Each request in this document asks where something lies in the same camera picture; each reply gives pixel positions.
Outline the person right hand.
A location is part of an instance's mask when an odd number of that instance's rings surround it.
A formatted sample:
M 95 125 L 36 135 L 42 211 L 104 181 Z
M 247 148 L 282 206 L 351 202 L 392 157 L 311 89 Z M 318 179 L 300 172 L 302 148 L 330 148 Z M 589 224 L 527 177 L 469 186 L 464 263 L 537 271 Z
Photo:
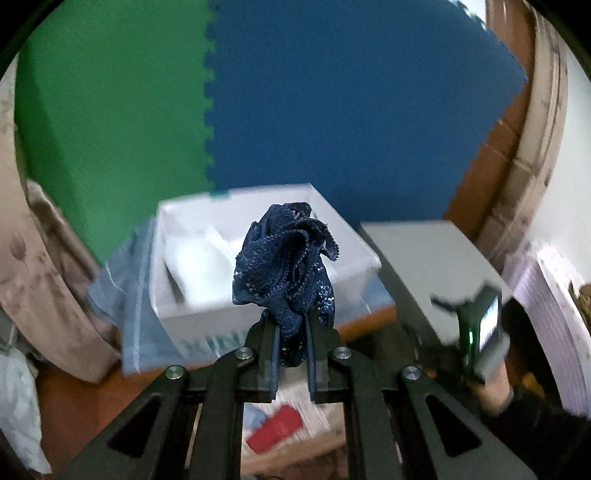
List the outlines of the person right hand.
M 499 366 L 497 372 L 486 383 L 469 382 L 468 385 L 482 409 L 491 415 L 501 414 L 514 397 L 505 362 Z

